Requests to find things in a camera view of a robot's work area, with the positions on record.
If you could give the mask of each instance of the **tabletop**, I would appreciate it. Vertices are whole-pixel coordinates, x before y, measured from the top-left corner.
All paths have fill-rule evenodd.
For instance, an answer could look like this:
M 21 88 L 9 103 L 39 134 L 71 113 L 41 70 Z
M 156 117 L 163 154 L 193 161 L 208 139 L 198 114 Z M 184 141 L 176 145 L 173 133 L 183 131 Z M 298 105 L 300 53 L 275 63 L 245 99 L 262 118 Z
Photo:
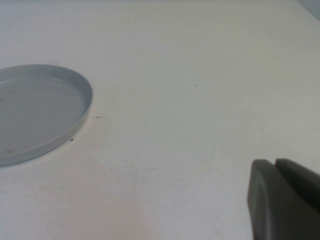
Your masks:
M 296 1 L 1 4 L 0 33 L 0 68 L 94 92 L 73 141 L 0 168 L 0 239 L 248 240 L 254 159 L 320 172 L 320 23 Z

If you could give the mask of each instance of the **round dish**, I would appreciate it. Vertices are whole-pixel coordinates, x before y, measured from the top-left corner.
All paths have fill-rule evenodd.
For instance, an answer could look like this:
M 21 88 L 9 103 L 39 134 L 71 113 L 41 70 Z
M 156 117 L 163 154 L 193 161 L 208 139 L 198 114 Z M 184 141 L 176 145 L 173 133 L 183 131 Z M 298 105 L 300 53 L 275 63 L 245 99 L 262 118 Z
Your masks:
M 61 66 L 0 69 L 0 166 L 45 154 L 85 122 L 93 99 L 85 77 Z

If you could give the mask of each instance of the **dark gray plastic object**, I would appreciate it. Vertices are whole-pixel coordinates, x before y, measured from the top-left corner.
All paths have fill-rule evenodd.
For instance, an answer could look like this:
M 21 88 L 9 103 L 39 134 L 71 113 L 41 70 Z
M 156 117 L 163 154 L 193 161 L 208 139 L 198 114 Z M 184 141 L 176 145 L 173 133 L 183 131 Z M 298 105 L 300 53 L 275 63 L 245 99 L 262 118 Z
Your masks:
M 0 166 L 45 154 L 85 122 L 92 88 L 79 73 L 54 65 L 0 69 Z

